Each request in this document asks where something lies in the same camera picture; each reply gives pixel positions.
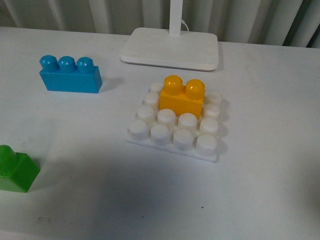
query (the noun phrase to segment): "yellow stud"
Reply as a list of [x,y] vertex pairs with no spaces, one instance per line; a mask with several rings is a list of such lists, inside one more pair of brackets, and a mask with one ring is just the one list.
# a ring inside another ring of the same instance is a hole
[[177,75],[170,75],[164,79],[163,91],[171,96],[176,96],[182,91],[182,79]]
[[199,79],[192,79],[185,85],[185,95],[192,100],[198,100],[205,96],[205,84]]

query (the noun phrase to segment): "green building block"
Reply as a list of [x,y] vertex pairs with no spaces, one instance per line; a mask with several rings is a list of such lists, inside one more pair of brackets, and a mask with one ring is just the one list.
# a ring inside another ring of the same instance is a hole
[[28,192],[40,168],[26,153],[0,145],[0,190]]

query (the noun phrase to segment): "building block stud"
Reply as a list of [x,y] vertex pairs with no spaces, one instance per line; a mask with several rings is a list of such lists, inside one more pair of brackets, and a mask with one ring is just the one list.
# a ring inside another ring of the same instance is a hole
[[26,153],[0,145],[0,190],[28,192],[40,168]]
[[199,119],[205,92],[205,84],[199,79],[192,79],[184,86],[180,77],[170,75],[164,79],[159,109],[171,109],[177,116],[191,113]]
[[57,61],[52,55],[40,59],[40,76],[48,91],[97,94],[102,86],[98,66],[89,57],[81,57],[77,62],[70,56]]

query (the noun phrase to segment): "yellow building block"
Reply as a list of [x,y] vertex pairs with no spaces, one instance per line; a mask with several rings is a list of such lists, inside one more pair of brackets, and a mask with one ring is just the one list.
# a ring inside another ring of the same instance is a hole
[[191,113],[199,119],[205,92],[205,84],[199,79],[192,79],[184,86],[180,77],[170,75],[164,79],[159,108],[171,109],[177,116]]

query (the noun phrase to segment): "blue building block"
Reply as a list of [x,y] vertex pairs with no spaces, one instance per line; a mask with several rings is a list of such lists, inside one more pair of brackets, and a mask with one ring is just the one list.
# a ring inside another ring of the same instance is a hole
[[40,76],[48,91],[97,94],[102,86],[98,66],[89,57],[81,57],[75,63],[70,56],[57,61],[52,55],[40,59]]

